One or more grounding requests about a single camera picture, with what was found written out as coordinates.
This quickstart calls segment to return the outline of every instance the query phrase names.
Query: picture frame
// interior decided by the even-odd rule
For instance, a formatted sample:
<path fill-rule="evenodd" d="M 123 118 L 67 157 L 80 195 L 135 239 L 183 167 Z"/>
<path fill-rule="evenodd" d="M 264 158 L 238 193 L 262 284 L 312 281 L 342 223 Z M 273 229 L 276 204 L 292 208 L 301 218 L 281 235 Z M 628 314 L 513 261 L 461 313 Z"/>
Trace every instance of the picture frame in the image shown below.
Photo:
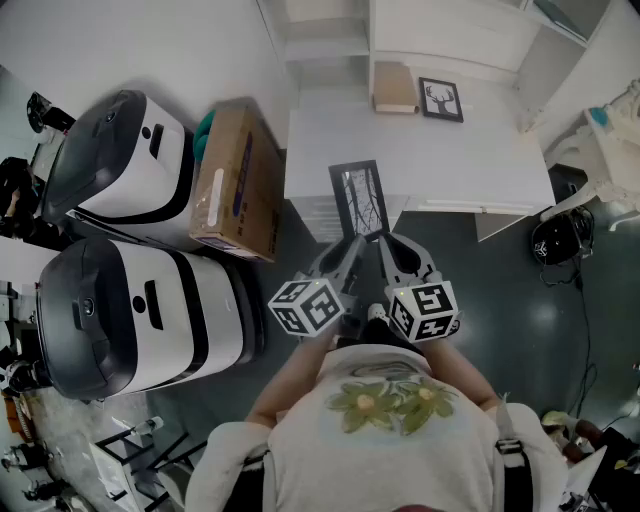
<path fill-rule="evenodd" d="M 423 116 L 456 123 L 464 122 L 456 84 L 420 77 L 419 85 Z"/>
<path fill-rule="evenodd" d="M 375 160 L 332 165 L 329 175 L 345 239 L 360 234 L 372 242 L 390 231 Z"/>

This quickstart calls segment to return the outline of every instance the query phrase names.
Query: backpack strap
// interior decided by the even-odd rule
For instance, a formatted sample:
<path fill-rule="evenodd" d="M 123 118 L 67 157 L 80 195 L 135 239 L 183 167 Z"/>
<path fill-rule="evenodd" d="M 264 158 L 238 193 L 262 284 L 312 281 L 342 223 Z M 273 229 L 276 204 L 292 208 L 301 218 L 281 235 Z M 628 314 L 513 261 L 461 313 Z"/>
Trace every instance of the backpack strap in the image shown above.
<path fill-rule="evenodd" d="M 533 511 L 533 479 L 529 458 L 517 439 L 506 399 L 496 411 L 493 512 Z"/>
<path fill-rule="evenodd" d="M 245 459 L 224 512 L 276 512 L 275 463 L 266 444 L 263 450 Z"/>

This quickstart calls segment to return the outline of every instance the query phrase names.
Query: floor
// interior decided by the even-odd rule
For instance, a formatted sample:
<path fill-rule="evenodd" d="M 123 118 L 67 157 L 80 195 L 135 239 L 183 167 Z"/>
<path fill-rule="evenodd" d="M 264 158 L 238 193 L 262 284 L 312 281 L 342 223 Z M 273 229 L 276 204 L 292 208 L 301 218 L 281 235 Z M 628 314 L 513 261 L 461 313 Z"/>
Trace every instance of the floor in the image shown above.
<path fill-rule="evenodd" d="M 557 192 L 566 178 L 554 176 Z M 580 182 L 580 177 L 569 176 Z M 604 426 L 628 412 L 640 376 L 632 364 L 640 360 L 640 223 L 606 230 L 612 207 L 597 199 L 589 203 L 597 224 L 594 255 L 583 262 L 584 294 L 592 337 L 592 361 L 598 378 L 583 409 L 583 417 Z M 320 249 L 301 219 L 286 203 L 277 263 L 258 265 L 256 274 L 263 302 L 296 270 L 305 269 Z M 510 400 L 537 413 L 566 409 L 576 396 L 584 371 L 587 331 L 580 293 L 575 286 L 548 288 L 539 278 L 529 237 L 537 224 L 527 218 L 496 236 L 477 243 L 469 214 L 405 212 L 395 231 L 427 248 L 444 277 L 451 280 L 464 310 L 460 331 L 452 342 Z M 570 269 L 556 269 L 548 278 L 566 278 Z M 356 284 L 362 300 L 383 298 L 377 250 L 367 248 Z M 166 439 L 182 431 L 195 445 L 222 422 L 241 420 L 257 394 L 296 345 L 270 315 L 265 316 L 268 346 L 263 356 L 245 366 L 146 394 L 84 405 L 61 398 L 52 390 L 35 394 L 37 425 L 52 450 L 60 449 L 56 464 L 99 510 L 109 510 L 95 468 L 85 457 L 87 442 L 115 433 L 115 417 L 129 423 L 160 415 L 168 422 Z M 640 439 L 640 420 L 623 419 L 616 427 Z"/>

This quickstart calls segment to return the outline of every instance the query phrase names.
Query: cardboard box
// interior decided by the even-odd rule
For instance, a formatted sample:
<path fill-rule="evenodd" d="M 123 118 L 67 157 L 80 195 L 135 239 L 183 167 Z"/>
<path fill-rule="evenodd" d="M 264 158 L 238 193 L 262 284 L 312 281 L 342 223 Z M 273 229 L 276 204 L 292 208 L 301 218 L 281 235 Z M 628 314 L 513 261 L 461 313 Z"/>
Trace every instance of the cardboard box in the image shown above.
<path fill-rule="evenodd" d="M 189 236 L 249 260 L 275 260 L 284 162 L 248 108 L 216 111 L 196 185 Z"/>

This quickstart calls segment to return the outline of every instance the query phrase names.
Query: floral print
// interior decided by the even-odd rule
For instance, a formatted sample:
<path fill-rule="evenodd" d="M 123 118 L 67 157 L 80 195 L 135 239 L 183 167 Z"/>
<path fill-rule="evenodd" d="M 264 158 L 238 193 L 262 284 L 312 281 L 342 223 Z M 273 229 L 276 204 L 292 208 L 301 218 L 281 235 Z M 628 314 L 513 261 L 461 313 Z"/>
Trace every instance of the floral print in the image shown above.
<path fill-rule="evenodd" d="M 393 430 L 390 413 L 393 412 L 398 397 L 383 393 L 384 388 L 384 382 L 343 384 L 342 393 L 329 397 L 327 407 L 344 412 L 342 430 L 347 434 L 355 432 L 366 423 L 383 430 Z"/>
<path fill-rule="evenodd" d="M 342 430 L 351 434 L 367 423 L 388 432 L 398 424 L 402 435 L 408 436 L 422 427 L 431 416 L 453 415 L 455 393 L 420 376 L 416 381 L 387 379 L 382 382 L 362 382 L 342 385 L 342 393 L 330 396 L 327 408 L 343 412 Z"/>
<path fill-rule="evenodd" d="M 433 381 L 420 378 L 419 382 L 402 382 L 398 384 L 405 400 L 396 408 L 396 413 L 403 415 L 402 435 L 413 434 L 433 415 L 448 418 L 453 414 L 451 397 L 457 396 Z"/>

